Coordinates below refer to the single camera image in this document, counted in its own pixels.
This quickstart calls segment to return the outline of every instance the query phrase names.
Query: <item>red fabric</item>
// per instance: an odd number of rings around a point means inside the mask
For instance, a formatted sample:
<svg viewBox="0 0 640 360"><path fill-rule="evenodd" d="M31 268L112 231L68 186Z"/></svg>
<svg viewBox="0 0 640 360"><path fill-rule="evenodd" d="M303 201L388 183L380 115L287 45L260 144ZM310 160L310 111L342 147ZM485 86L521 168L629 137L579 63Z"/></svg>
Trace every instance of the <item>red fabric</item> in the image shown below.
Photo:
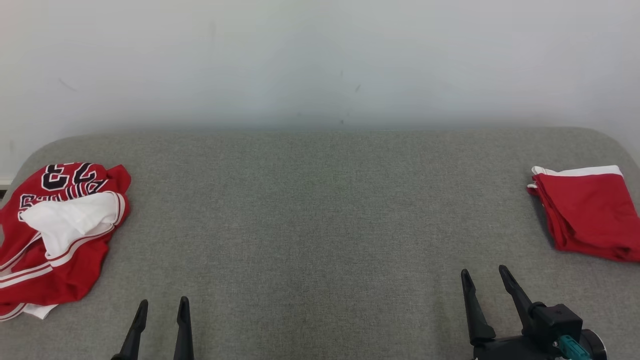
<svg viewBox="0 0 640 360"><path fill-rule="evenodd" d="M45 200L66 201L97 192L114 192L121 195L118 203L122 220L114 224L117 228L129 214L124 193L130 183L131 177L121 165L106 170L98 164L70 163L46 166L18 186L0 211L4 232L0 247L0 320L17 316L24 304L53 305L83 298L100 275L113 234L112 229L78 239L74 242L79 244L75 252L66 253L71 258L56 262L45 258L40 234L20 214Z"/></svg>
<svg viewBox="0 0 640 360"><path fill-rule="evenodd" d="M640 261L640 218L619 174L533 176L556 248Z"/></svg>

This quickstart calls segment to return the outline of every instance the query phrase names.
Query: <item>gray fabric surface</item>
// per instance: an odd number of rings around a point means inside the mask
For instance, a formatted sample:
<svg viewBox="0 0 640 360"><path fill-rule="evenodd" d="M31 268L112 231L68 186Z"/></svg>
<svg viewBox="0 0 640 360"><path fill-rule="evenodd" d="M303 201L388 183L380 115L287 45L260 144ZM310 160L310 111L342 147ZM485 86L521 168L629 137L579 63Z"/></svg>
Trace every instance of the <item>gray fabric surface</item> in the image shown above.
<svg viewBox="0 0 640 360"><path fill-rule="evenodd" d="M1 359L110 359L141 299L140 359L170 359L187 295L197 359L464 360L462 268L498 336L520 330L499 264L610 359L640 353L640 267L552 249L525 190L533 165L617 164L637 203L640 169L595 131L82 136L16 183L71 161L125 165L132 213L87 297L0 323Z"/></svg>

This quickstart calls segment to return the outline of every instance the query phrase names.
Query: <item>jersey lettering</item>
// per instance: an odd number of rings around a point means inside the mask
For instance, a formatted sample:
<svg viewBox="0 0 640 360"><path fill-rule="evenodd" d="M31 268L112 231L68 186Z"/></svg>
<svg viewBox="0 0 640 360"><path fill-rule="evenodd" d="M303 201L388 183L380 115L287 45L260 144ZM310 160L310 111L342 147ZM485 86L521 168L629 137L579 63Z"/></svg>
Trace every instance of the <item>jersey lettering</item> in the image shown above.
<svg viewBox="0 0 640 360"><path fill-rule="evenodd" d="M30 193L20 195L20 209L18 209L18 221L24 222L22 213L37 203L37 196Z"/></svg>
<svg viewBox="0 0 640 360"><path fill-rule="evenodd" d="M87 173L91 165L93 164L83 163L80 165L80 167L74 172L74 184L88 183L95 179L95 170Z"/></svg>
<svg viewBox="0 0 640 360"><path fill-rule="evenodd" d="M100 190L100 188L102 188L106 183L107 183L107 179L105 180L94 180L90 183L88 183L86 185L86 194L87 195L91 195L93 193L97 193L98 190Z"/></svg>
<svg viewBox="0 0 640 360"><path fill-rule="evenodd" d="M59 165L49 165L42 174L42 188L50 192L62 190L69 183L69 176L61 175L64 167Z"/></svg>

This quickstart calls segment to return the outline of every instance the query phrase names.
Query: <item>white wall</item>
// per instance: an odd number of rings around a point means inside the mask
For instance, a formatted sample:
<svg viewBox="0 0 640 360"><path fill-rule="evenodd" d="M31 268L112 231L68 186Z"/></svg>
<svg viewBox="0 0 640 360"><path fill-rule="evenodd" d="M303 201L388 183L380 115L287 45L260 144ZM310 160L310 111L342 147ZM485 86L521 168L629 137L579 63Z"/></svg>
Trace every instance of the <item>white wall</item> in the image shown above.
<svg viewBox="0 0 640 360"><path fill-rule="evenodd" d="M639 110L637 0L0 0L0 179L127 122L566 124L640 159Z"/></svg>

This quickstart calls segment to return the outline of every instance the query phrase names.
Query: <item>folded red shorts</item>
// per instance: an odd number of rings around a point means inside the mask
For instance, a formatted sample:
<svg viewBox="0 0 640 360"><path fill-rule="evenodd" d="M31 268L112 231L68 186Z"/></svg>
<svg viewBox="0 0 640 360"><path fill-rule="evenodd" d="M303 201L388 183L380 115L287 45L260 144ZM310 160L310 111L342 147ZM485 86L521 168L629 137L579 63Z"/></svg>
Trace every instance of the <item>folded red shorts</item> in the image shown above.
<svg viewBox="0 0 640 360"><path fill-rule="evenodd" d="M640 261L640 218L616 165L531 170L527 190L545 207L556 249Z"/></svg>

